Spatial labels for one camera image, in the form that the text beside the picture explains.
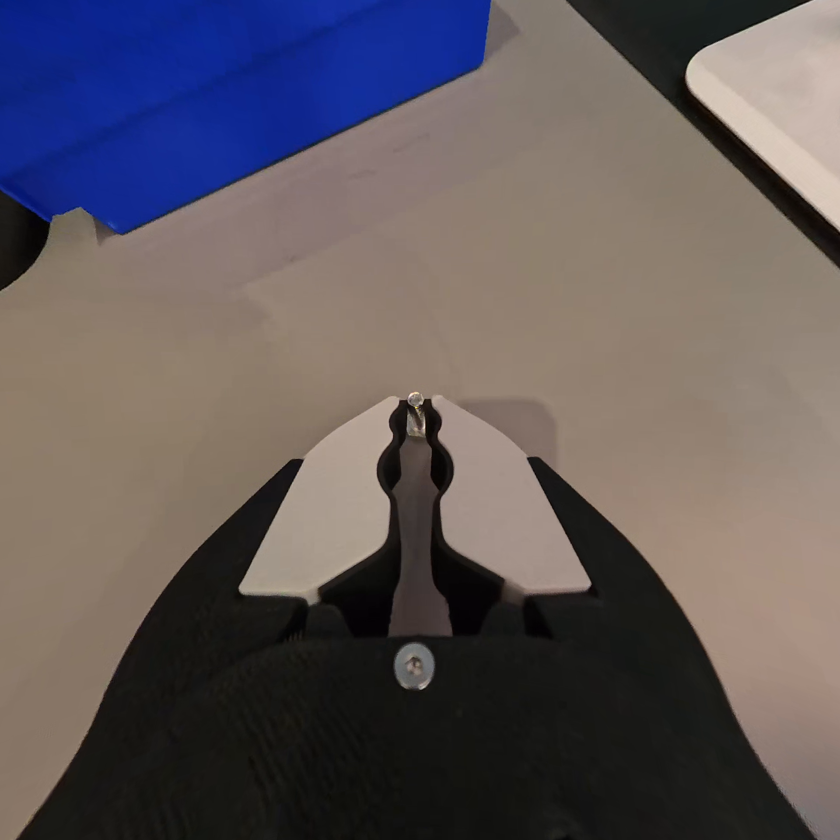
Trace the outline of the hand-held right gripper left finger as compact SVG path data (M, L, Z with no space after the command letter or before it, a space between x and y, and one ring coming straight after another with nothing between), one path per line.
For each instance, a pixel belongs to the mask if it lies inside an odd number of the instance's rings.
M323 588L385 546L391 502L377 469L394 440L391 395L315 444L270 523L239 592L320 601Z

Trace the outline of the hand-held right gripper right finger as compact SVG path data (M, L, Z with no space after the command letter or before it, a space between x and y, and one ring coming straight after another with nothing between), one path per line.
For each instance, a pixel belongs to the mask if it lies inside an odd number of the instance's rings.
M513 599L587 592L591 579L524 451L441 395L431 405L452 463L440 501L444 545L497 577Z

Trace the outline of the blue plastic bin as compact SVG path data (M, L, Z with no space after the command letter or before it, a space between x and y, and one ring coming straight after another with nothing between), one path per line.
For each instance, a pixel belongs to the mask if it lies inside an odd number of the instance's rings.
M475 70L490 6L2 2L2 190L127 233Z

